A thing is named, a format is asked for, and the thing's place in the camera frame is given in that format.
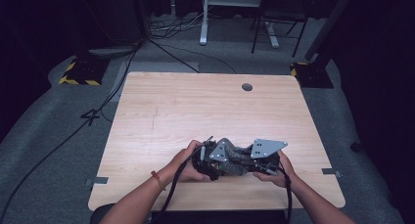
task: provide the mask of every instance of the metal bracket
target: metal bracket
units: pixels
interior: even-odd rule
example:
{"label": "metal bracket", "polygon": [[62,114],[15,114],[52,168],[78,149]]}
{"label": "metal bracket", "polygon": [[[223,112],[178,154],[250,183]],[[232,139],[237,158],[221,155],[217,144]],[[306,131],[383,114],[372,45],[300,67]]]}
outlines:
{"label": "metal bracket", "polygon": [[108,177],[96,177],[94,179],[87,178],[85,180],[85,183],[83,184],[85,187],[93,187],[94,184],[107,184],[108,183]]}
{"label": "metal bracket", "polygon": [[343,177],[343,174],[340,171],[336,171],[334,168],[322,168],[321,171],[324,175],[334,174],[338,178]]}
{"label": "metal bracket", "polygon": [[228,158],[226,157],[225,153],[225,142],[222,142],[216,146],[216,148],[211,152],[209,155],[209,158],[220,161],[220,162],[226,162]]}
{"label": "metal bracket", "polygon": [[255,139],[251,158],[269,157],[287,146],[285,141]]}

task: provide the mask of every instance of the chair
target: chair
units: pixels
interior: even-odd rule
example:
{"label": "chair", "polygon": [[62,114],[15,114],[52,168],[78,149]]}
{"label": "chair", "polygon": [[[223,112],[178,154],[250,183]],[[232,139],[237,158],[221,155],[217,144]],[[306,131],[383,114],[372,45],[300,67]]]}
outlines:
{"label": "chair", "polygon": [[308,16],[306,15],[306,8],[308,7],[307,4],[310,3],[307,3],[306,0],[261,0],[258,14],[251,26],[251,29],[253,29],[256,23],[254,45],[251,53],[254,53],[259,26],[262,22],[292,24],[291,28],[287,32],[287,35],[290,34],[298,22],[302,22],[300,35],[298,37],[289,37],[296,38],[298,40],[292,55],[292,57],[294,57],[296,55],[297,48],[299,47],[302,34],[308,21]]}

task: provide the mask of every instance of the hand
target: hand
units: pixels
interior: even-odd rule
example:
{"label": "hand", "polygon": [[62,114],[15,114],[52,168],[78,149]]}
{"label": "hand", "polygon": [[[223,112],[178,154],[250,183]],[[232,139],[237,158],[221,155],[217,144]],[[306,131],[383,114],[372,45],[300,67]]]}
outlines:
{"label": "hand", "polygon": [[205,182],[210,181],[210,178],[207,175],[198,172],[193,166],[192,162],[188,161],[186,167],[183,169],[179,177],[179,182],[186,181]]}
{"label": "hand", "polygon": [[[293,165],[281,150],[278,151],[278,156],[280,156],[280,162],[283,164],[284,170],[286,171],[290,179],[293,181],[293,179],[297,177],[297,174],[293,169]],[[284,174],[282,174],[281,172],[278,172],[278,175],[268,175],[260,172],[254,172],[254,176],[257,177],[260,181],[272,182],[273,184],[282,188],[286,187],[286,180]]]}
{"label": "hand", "polygon": [[[165,167],[167,170],[170,171],[170,174],[174,175],[177,169],[179,168],[180,164],[183,163],[186,158],[188,158],[192,152],[202,146],[203,143],[192,140],[190,142],[189,146],[187,146],[186,149],[182,149],[172,160],[171,162]],[[195,180],[195,181],[209,181],[209,177],[199,173],[194,167],[191,162],[187,162],[186,167],[183,169],[183,171],[180,174],[179,181],[189,181],[189,180]]]}

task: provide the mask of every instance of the white desk leg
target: white desk leg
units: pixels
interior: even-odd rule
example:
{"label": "white desk leg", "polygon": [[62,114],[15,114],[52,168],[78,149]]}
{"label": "white desk leg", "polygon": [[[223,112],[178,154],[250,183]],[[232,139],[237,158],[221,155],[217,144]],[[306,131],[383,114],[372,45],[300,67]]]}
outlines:
{"label": "white desk leg", "polygon": [[201,40],[199,43],[201,45],[208,43],[208,0],[204,0],[204,19],[202,21]]}
{"label": "white desk leg", "polygon": [[271,41],[272,48],[276,49],[280,47],[280,44],[278,43],[276,36],[271,36],[271,35],[275,35],[274,28],[272,27],[273,25],[274,25],[273,22],[265,22],[265,28],[266,28],[266,31],[268,32],[269,40]]}

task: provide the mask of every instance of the wooden table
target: wooden table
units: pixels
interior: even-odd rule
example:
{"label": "wooden table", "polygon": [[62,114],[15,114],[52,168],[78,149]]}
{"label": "wooden table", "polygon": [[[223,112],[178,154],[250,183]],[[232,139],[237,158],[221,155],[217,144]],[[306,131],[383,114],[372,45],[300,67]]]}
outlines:
{"label": "wooden table", "polygon": [[[249,83],[252,91],[242,89]],[[226,137],[239,147],[255,138],[287,141],[283,151],[297,174],[337,207],[345,199],[335,175],[323,175],[330,161],[297,81],[291,76],[131,72],[89,207],[117,202],[164,167],[192,139]],[[160,210],[168,191],[153,210]],[[260,182],[251,173],[214,182],[179,183],[168,210],[282,209],[285,189]],[[294,197],[293,207],[301,207]]]}

